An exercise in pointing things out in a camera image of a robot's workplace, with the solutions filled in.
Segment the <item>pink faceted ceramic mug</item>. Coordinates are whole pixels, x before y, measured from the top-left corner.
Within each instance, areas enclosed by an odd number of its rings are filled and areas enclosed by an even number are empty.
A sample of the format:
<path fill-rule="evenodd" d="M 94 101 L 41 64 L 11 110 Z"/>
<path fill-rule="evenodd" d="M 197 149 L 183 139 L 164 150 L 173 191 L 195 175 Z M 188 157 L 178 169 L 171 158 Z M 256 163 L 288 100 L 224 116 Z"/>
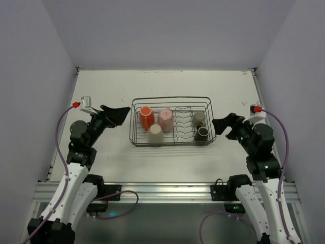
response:
<path fill-rule="evenodd" d="M 170 132 L 173 130 L 174 117 L 170 108 L 163 109 L 158 114 L 158 124 L 163 132 Z"/>

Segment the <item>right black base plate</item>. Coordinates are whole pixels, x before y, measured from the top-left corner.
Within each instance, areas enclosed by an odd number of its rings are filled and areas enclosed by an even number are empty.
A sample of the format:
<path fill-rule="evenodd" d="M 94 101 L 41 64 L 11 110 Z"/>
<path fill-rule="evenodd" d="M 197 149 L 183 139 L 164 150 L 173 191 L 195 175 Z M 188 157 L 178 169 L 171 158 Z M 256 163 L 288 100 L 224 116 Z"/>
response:
<path fill-rule="evenodd" d="M 221 178 L 218 178 L 215 183 L 210 186 L 210 195 L 212 201 L 231 200 L 228 187 Z"/>

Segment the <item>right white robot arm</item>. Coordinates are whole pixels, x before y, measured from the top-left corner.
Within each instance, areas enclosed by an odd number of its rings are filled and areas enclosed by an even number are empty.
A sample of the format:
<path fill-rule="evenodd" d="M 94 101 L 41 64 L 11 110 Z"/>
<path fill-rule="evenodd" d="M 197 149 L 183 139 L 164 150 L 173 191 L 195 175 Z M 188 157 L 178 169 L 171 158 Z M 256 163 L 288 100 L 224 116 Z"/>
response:
<path fill-rule="evenodd" d="M 217 135 L 230 128 L 226 138 L 238 141 L 247 153 L 251 177 L 230 176 L 226 186 L 243 205 L 257 243 L 301 243 L 286 203 L 283 170 L 272 153 L 274 131 L 261 120 L 258 116 L 246 119 L 230 113 L 212 121 Z"/>

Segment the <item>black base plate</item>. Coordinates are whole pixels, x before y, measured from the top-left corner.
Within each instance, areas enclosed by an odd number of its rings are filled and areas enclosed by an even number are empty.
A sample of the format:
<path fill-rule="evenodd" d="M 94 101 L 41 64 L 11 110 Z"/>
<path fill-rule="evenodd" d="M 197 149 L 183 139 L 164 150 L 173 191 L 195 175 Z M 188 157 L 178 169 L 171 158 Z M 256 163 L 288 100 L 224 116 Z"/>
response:
<path fill-rule="evenodd" d="M 210 186 L 210 195 L 212 201 L 231 200 L 228 187 L 221 178 L 218 178 L 215 183 Z"/>
<path fill-rule="evenodd" d="M 122 185 L 105 185 L 104 187 L 104 195 L 105 196 L 109 196 L 109 195 L 113 195 L 115 193 L 120 192 L 122 189 Z M 109 202 L 109 201 L 119 201 L 120 200 L 120 195 L 115 195 L 112 197 L 108 197 L 105 199 L 105 201 Z"/>

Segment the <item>dark brown ceramic mug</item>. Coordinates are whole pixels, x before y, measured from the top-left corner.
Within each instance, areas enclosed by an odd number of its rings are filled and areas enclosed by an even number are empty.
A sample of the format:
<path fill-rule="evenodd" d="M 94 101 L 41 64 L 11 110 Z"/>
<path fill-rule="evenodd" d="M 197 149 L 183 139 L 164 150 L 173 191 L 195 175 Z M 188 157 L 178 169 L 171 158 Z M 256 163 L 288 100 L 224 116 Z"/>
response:
<path fill-rule="evenodd" d="M 198 127 L 194 136 L 196 144 L 204 144 L 208 141 L 209 131 L 206 127 Z"/>

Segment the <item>beige plastic tumbler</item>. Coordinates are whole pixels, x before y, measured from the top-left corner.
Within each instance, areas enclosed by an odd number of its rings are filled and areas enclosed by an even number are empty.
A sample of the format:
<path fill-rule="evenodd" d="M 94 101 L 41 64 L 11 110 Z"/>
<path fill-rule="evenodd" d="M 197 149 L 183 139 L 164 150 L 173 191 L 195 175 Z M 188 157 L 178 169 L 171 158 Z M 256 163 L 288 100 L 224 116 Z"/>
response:
<path fill-rule="evenodd" d="M 161 144 L 164 142 L 164 133 L 160 125 L 153 124 L 148 131 L 148 142 L 152 144 Z"/>

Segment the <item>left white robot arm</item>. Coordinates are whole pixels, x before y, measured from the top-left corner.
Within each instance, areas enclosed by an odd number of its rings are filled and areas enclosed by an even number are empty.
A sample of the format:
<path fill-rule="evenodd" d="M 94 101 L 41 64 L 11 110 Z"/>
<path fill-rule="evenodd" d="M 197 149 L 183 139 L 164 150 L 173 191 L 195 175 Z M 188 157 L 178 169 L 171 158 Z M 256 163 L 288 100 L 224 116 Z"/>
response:
<path fill-rule="evenodd" d="M 80 102 L 70 108 L 84 110 L 91 120 L 71 124 L 69 152 L 61 158 L 62 179 L 40 216 L 30 220 L 25 243 L 74 243 L 76 228 L 89 204 L 95 197 L 106 198 L 103 177 L 89 173 L 97 153 L 93 146 L 105 129 L 121 126 L 131 109 L 101 105 L 97 110 Z"/>

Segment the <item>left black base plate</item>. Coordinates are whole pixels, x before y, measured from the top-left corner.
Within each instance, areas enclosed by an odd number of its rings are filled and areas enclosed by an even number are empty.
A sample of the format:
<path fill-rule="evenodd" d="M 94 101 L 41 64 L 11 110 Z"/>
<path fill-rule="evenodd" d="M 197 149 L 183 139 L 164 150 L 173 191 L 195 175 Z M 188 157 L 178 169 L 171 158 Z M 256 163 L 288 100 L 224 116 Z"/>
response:
<path fill-rule="evenodd" d="M 113 195 L 115 193 L 120 192 L 122 189 L 122 185 L 105 185 L 104 187 L 104 195 L 105 196 L 109 196 L 109 195 Z M 119 201 L 120 200 L 120 195 L 115 195 L 112 197 L 108 197 L 105 199 L 105 201 L 109 202 L 109 201 Z"/>

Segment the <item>aluminium mounting rail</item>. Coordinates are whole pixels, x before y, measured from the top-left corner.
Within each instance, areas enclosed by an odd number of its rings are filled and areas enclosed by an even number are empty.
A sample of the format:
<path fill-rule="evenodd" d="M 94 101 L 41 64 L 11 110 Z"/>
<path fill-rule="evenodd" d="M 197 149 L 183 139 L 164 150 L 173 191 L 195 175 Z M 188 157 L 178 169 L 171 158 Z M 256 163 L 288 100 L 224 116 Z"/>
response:
<path fill-rule="evenodd" d="M 139 203 L 217 203 L 212 201 L 211 188 L 213 183 L 141 183 L 141 182 L 107 182 L 107 190 L 112 194 L 113 186 L 119 191 L 134 191 L 139 195 Z M 32 197 L 33 202 L 48 203 L 54 195 L 58 182 L 39 182 Z M 285 183 L 284 192 L 287 203 L 300 203 L 295 184 Z M 133 203 L 136 196 L 133 193 L 122 193 L 118 203 Z"/>

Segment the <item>left black controller box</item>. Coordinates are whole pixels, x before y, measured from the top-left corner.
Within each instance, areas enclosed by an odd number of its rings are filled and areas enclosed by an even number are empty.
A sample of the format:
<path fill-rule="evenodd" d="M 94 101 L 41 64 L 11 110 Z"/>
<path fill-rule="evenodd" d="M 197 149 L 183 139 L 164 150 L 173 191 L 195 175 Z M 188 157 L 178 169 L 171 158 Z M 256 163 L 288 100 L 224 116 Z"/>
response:
<path fill-rule="evenodd" d="M 91 213 L 98 214 L 100 212 L 106 212 L 107 208 L 108 208 L 107 203 L 91 203 L 87 207 L 86 212 L 89 214 Z"/>

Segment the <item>right black controller box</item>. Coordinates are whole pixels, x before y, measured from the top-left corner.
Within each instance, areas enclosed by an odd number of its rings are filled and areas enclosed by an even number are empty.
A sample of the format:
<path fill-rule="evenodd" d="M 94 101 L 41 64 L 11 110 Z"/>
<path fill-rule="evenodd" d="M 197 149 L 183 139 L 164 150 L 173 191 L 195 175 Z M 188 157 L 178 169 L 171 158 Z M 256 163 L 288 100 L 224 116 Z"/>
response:
<path fill-rule="evenodd" d="M 225 203 L 224 209 L 226 212 L 232 213 L 232 214 L 244 214 L 246 213 L 246 210 L 244 206 L 241 203 Z"/>

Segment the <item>small olive green cup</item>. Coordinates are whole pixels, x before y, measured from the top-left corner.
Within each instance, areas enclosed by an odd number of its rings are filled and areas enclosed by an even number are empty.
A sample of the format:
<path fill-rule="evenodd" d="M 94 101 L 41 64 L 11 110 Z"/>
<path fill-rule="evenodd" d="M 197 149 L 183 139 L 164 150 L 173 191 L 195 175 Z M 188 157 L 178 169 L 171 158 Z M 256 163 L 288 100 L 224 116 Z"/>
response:
<path fill-rule="evenodd" d="M 192 117 L 192 122 L 194 126 L 205 127 L 206 126 L 206 116 L 204 112 L 196 112 Z"/>

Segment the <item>black controller box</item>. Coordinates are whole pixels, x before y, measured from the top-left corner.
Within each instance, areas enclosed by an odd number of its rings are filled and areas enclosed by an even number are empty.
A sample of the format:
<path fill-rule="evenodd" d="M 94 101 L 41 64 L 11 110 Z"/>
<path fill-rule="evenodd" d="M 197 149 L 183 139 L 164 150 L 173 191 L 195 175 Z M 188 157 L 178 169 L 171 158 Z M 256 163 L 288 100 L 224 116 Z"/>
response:
<path fill-rule="evenodd" d="M 91 213 L 98 214 L 100 212 L 106 212 L 107 208 L 108 208 L 107 203 L 91 203 L 87 207 L 86 212 L 89 214 Z"/>
<path fill-rule="evenodd" d="M 224 209 L 226 212 L 232 213 L 232 214 L 244 214 L 246 213 L 246 210 L 244 206 L 241 203 L 225 203 Z"/>

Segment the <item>orange ceramic mug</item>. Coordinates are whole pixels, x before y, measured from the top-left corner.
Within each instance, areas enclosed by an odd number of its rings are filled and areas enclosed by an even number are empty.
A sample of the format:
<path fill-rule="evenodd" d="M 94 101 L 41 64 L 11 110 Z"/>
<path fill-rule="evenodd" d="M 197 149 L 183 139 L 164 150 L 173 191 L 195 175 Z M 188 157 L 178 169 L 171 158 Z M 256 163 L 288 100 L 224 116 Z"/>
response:
<path fill-rule="evenodd" d="M 146 132 L 155 123 L 155 117 L 151 107 L 144 106 L 140 109 L 139 122 Z"/>

